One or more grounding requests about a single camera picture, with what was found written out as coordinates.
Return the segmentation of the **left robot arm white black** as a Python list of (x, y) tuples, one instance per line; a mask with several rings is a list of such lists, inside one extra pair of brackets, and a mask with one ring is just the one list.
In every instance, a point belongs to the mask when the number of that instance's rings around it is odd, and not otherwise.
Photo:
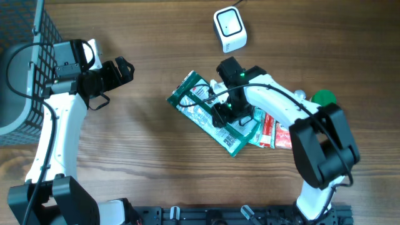
[(55, 53), (56, 65), (39, 97), (18, 96), (44, 106), (35, 160), (23, 185), (11, 187), (7, 203), (20, 224), (142, 224), (126, 198), (98, 203), (78, 183), (77, 156), (81, 126), (89, 101), (108, 100), (107, 91), (134, 79), (134, 66), (122, 56), (96, 69), (96, 53), (87, 59), (82, 39), (43, 43)]

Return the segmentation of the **green lid jar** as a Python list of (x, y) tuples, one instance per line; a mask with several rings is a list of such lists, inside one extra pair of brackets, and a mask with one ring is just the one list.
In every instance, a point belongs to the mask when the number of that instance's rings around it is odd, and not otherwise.
[(310, 101), (312, 103), (319, 104), (320, 106), (327, 106), (331, 103), (336, 104), (337, 99), (334, 93), (330, 90), (320, 90), (316, 94), (314, 94), (311, 98)]

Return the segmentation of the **yellow liquid bottle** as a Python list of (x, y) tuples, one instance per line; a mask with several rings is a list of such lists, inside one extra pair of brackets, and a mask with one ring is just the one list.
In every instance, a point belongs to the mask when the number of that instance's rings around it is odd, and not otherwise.
[(306, 93), (303, 90), (295, 90), (294, 94), (300, 99), (306, 99)]

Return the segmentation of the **green 3M glove package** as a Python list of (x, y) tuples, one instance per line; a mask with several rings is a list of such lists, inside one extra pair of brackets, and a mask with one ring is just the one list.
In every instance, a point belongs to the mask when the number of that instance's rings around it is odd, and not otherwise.
[(234, 157), (253, 138), (259, 121), (253, 119), (244, 126), (234, 122), (222, 128), (214, 127), (211, 108), (219, 102), (218, 99), (201, 102), (209, 97), (208, 86), (209, 83), (203, 77), (196, 71), (191, 71), (167, 98), (167, 102), (208, 133)]

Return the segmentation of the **red snack bar wrapper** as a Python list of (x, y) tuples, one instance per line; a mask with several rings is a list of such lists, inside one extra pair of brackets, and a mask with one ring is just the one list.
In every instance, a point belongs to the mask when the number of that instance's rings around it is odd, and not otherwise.
[(259, 144), (265, 148), (275, 148), (275, 119), (266, 113)]

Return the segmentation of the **orange tissue pack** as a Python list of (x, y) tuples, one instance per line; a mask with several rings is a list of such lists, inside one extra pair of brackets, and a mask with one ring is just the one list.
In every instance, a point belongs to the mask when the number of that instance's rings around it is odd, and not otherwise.
[(289, 129), (279, 122), (276, 123), (275, 147), (292, 149)]

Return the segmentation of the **teal snack bar wrapper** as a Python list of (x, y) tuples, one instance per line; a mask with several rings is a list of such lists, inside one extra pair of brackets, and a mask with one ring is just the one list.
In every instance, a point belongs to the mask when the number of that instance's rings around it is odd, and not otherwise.
[(262, 109), (256, 107), (254, 111), (254, 119), (259, 121), (259, 126), (257, 127), (252, 139), (249, 140), (249, 144), (253, 144), (259, 148), (263, 148), (263, 145), (261, 144), (261, 136), (263, 134), (265, 117), (266, 113)]

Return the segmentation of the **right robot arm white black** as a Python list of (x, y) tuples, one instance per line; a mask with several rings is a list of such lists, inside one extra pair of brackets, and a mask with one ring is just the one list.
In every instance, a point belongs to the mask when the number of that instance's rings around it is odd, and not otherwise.
[(301, 99), (264, 69), (244, 69), (234, 57), (221, 61), (216, 72), (222, 81), (210, 83), (219, 99), (211, 108), (213, 126), (223, 128), (252, 118), (259, 108), (287, 128), (294, 162), (304, 180), (297, 211), (306, 223), (320, 222), (337, 188), (353, 185), (351, 169), (360, 160), (344, 111), (336, 103), (322, 106)]

